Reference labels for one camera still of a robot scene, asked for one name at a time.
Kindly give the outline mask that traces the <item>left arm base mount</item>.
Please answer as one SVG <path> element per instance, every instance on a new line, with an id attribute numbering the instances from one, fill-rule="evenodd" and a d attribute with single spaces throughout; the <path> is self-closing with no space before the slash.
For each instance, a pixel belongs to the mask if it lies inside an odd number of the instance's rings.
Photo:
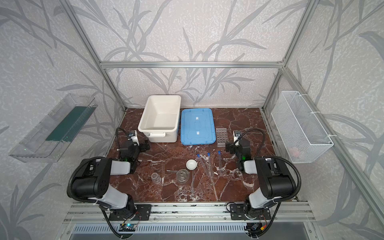
<path id="1" fill-rule="evenodd" d="M 152 205 L 137 204 L 132 210 L 126 208 L 120 210 L 111 210 L 110 221 L 148 221 L 151 215 Z"/>

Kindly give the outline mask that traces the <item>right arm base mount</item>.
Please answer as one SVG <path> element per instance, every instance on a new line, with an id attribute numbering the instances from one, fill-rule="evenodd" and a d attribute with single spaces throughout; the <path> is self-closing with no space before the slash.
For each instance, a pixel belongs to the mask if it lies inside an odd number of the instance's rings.
<path id="1" fill-rule="evenodd" d="M 226 205 L 227 211 L 230 212 L 231 220 L 240 221 L 240 220 L 271 220 L 271 212 L 269 209 L 260 208 L 254 209 L 245 203 L 236 204 L 236 203 L 228 203 Z"/>

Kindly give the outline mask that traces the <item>blue capped test tube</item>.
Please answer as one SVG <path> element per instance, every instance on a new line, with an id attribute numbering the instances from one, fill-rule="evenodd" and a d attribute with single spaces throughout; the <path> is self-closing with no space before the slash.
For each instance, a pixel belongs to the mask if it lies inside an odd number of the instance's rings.
<path id="1" fill-rule="evenodd" d="M 221 151 L 218 151 L 218 161 L 219 161 L 219 170 L 222 170 L 223 164 L 222 164 L 222 153 Z"/>
<path id="2" fill-rule="evenodd" d="M 212 166 L 211 154 L 207 153 L 207 157 L 208 157 L 208 165 L 209 165 L 210 176 L 211 176 L 211 178 L 213 178 L 214 174 L 213 174 L 213 166 Z"/>
<path id="3" fill-rule="evenodd" d="M 206 174 L 208 177 L 210 177 L 210 173 L 209 173 L 209 171 L 208 171 L 208 168 L 207 168 L 207 166 L 205 165 L 205 163 L 204 163 L 204 161 L 203 161 L 203 158 L 201 157 L 200 154 L 197 154 L 197 159 L 198 159 L 200 165 L 203 167 L 203 169 L 204 169 L 204 171 L 205 171 L 205 174 Z"/>

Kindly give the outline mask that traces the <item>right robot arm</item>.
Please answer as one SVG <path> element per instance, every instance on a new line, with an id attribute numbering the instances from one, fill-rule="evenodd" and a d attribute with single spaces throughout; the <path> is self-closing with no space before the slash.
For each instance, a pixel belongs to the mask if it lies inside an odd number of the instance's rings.
<path id="1" fill-rule="evenodd" d="M 245 200 L 246 213 L 270 208 L 299 193 L 302 178 L 290 161 L 279 156 L 253 157 L 250 141 L 246 139 L 227 142 L 225 148 L 226 152 L 236 155 L 241 172 L 258 177 L 259 188 Z"/>

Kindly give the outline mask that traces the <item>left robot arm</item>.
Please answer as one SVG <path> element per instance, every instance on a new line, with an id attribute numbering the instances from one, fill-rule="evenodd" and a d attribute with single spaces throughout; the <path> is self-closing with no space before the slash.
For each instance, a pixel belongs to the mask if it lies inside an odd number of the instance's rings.
<path id="1" fill-rule="evenodd" d="M 98 204 L 103 210 L 137 211 L 133 198 L 110 185 L 111 176 L 133 174 L 139 154 L 150 149 L 148 140 L 138 144 L 126 141 L 118 150 L 119 159 L 93 157 L 84 159 L 72 173 L 67 195 L 78 202 Z"/>

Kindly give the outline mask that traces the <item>clear test tube rack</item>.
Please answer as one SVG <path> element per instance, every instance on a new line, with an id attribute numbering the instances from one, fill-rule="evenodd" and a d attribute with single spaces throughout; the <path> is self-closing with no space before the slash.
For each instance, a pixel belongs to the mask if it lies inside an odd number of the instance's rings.
<path id="1" fill-rule="evenodd" d="M 228 142 L 228 132 L 226 128 L 216 128 L 216 142 L 218 148 L 224 148 Z"/>

